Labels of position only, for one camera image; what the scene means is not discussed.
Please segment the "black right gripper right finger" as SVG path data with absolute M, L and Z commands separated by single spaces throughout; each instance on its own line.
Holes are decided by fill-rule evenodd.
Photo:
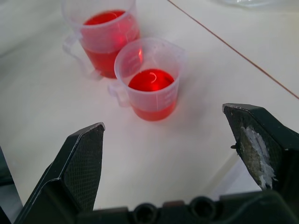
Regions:
M 299 133 L 263 107 L 225 103 L 222 111 L 235 138 L 232 148 L 262 190 L 282 190 L 292 174 L 299 180 Z

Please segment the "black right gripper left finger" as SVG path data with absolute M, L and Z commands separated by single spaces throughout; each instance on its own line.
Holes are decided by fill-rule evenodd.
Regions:
M 104 131 L 100 122 L 67 137 L 14 224 L 75 224 L 79 213 L 93 210 Z

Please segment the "small clear measuring cup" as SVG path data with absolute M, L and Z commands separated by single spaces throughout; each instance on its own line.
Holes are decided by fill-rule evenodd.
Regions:
M 108 92 L 120 106 L 131 106 L 147 121 L 168 117 L 178 98 L 178 87 L 186 63 L 181 47 L 158 38 L 142 38 L 127 44 L 117 55 L 117 80 Z

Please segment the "large clear measuring cup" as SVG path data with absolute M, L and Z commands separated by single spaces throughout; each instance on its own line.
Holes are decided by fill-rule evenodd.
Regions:
M 136 0 L 62 0 L 62 15 L 73 33 L 63 43 L 63 51 L 84 62 L 72 53 L 79 42 L 95 71 L 114 79 L 114 62 L 120 50 L 140 37 Z

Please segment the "clear plastic object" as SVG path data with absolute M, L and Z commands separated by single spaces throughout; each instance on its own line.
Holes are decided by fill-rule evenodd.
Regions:
M 244 7 L 259 7 L 280 3 L 281 0 L 218 0 L 220 2 Z

